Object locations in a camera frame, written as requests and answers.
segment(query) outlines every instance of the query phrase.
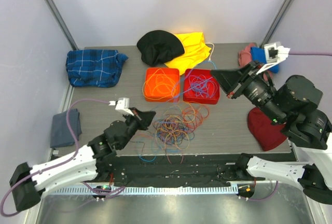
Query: plastic tray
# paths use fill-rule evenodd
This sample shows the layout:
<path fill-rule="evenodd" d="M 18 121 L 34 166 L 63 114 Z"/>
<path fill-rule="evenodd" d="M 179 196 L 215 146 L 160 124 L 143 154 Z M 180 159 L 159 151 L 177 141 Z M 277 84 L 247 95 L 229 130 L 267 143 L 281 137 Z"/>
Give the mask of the plastic tray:
<path fill-rule="evenodd" d="M 198 76 L 200 76 L 202 80 L 205 80 L 206 78 L 212 81 L 206 84 L 207 94 L 198 95 L 193 89 L 190 89 L 191 83 L 195 81 Z M 218 103 L 220 97 L 219 84 L 216 79 L 210 75 L 210 70 L 207 69 L 187 69 L 185 73 L 183 92 L 183 101 L 185 102 L 215 105 Z"/>
<path fill-rule="evenodd" d="M 146 83 L 144 86 L 145 100 L 149 102 L 177 102 L 180 93 L 179 81 L 180 73 L 177 68 L 148 68 L 146 70 Z"/>

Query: red container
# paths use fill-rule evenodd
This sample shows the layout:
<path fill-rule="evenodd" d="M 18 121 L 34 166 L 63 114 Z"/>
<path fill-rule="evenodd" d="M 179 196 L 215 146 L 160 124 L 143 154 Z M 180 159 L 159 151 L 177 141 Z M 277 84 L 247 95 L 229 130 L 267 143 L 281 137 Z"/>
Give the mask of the red container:
<path fill-rule="evenodd" d="M 215 105 L 220 97 L 219 84 L 207 69 L 187 69 L 183 92 L 185 102 Z"/>

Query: white connector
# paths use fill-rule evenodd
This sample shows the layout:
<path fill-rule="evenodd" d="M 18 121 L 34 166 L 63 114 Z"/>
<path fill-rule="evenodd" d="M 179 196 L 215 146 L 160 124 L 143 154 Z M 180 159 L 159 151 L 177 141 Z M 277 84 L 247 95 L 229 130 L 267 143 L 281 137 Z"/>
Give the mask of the white connector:
<path fill-rule="evenodd" d="M 124 115 L 134 115 L 134 113 L 129 109 L 129 98 L 119 98 L 116 102 L 115 110 Z"/>
<path fill-rule="evenodd" d="M 269 51 L 276 50 L 278 53 L 275 57 L 271 57 Z M 270 69 L 273 66 L 283 62 L 288 57 L 290 49 L 285 48 L 284 46 L 280 45 L 280 42 L 265 44 L 264 45 L 264 53 L 267 64 L 264 64 L 257 72 L 257 75 Z"/>

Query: wooden table surface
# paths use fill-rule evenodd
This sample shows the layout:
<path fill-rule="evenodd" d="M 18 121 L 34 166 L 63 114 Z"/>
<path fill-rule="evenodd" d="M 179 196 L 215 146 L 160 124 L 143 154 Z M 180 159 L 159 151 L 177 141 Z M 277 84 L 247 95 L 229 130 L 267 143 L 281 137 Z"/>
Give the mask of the wooden table surface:
<path fill-rule="evenodd" d="M 230 69 L 238 67 L 238 52 L 247 44 L 216 44 L 212 54 L 212 61 L 218 69 Z M 158 118 L 174 103 L 146 102 L 142 95 L 142 85 L 148 65 L 141 61 L 141 53 L 136 46 L 97 47 L 98 49 L 117 49 L 126 54 L 129 59 L 123 66 L 119 83 L 113 88 L 75 88 L 72 102 L 82 98 L 96 98 L 105 101 L 117 100 L 120 97 L 129 97 L 130 106 L 138 110 L 147 111 L 152 108 L 157 112 Z M 200 64 L 197 68 L 213 68 L 211 63 Z M 263 152 L 258 142 L 254 139 L 247 127 L 247 113 L 254 106 L 244 96 L 236 100 L 230 100 L 220 89 L 220 99 L 217 105 L 208 105 L 210 115 L 203 125 L 195 130 L 195 138 L 190 141 L 190 146 L 181 153 L 188 154 L 225 154 L 225 153 L 260 153 Z M 113 106 L 94 102 L 82 102 L 77 105 L 80 112 L 82 135 L 79 144 L 83 146 L 94 137 L 103 133 L 113 121 L 124 120 Z M 157 149 L 153 138 L 137 136 L 125 149 L 118 151 L 119 155 L 164 155 L 162 149 Z M 59 149 L 59 155 L 63 156 L 74 151 L 74 146 Z M 273 153 L 290 152 L 288 142 L 284 142 Z"/>

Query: plaid shirt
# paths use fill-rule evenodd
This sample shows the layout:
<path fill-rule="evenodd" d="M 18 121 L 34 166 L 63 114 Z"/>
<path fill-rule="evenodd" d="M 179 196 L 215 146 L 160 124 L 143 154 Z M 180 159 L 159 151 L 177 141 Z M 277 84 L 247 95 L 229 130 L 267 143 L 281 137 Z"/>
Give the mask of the plaid shirt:
<path fill-rule="evenodd" d="M 70 51 L 67 54 L 66 69 L 73 87 L 114 87 L 128 59 L 117 50 L 87 49 Z"/>

